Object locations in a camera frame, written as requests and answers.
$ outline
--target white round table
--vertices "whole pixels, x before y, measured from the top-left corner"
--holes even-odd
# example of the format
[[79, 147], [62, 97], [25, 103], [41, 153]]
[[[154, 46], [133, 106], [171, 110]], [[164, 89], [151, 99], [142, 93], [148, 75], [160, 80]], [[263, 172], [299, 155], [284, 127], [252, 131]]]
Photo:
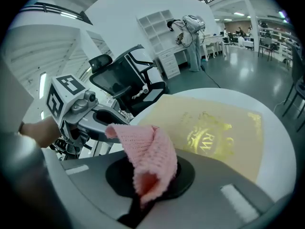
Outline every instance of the white round table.
[[[296, 176], [294, 147], [283, 124], [270, 109], [248, 95], [228, 89], [199, 88], [174, 95], [217, 101], [260, 112], [263, 116], [264, 149], [256, 184], [274, 202], [293, 191]], [[137, 125], [152, 108], [153, 105], [143, 110], [130, 124]], [[121, 144], [114, 144], [110, 153], [121, 150]]]

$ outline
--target brown paper bag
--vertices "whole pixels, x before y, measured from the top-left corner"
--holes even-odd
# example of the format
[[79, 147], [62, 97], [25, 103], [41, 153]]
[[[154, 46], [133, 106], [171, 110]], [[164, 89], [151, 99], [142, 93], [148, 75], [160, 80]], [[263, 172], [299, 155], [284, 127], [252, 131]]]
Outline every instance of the brown paper bag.
[[256, 181], [263, 152], [262, 117], [257, 112], [165, 94], [139, 125], [162, 127], [175, 148], [220, 160]]

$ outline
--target gray pants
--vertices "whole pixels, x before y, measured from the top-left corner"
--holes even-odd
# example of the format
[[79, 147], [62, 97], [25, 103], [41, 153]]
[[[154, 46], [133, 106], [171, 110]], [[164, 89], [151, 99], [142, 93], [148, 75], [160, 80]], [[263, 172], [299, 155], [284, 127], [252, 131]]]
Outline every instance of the gray pants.
[[186, 48], [187, 50], [187, 62], [190, 65], [190, 71], [198, 71], [199, 67], [201, 67], [201, 52], [200, 52], [200, 42], [199, 36], [194, 35], [192, 44]]

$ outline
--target chair headrest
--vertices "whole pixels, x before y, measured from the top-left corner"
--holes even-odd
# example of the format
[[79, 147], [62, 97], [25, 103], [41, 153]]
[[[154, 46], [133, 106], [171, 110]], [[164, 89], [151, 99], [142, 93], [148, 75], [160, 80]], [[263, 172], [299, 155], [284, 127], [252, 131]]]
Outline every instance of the chair headrest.
[[99, 69], [101, 69], [111, 63], [112, 63], [112, 58], [107, 54], [102, 54], [100, 56], [97, 56], [97, 57], [89, 60], [92, 74], [96, 73]]

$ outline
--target pink fabric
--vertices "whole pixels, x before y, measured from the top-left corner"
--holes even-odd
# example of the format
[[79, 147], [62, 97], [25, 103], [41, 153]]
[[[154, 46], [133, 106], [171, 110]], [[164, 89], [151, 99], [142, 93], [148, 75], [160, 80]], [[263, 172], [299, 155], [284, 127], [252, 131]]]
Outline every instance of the pink fabric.
[[134, 167], [133, 186], [141, 205], [160, 197], [177, 171], [177, 156], [169, 136], [151, 125], [111, 124], [105, 133], [122, 143]]

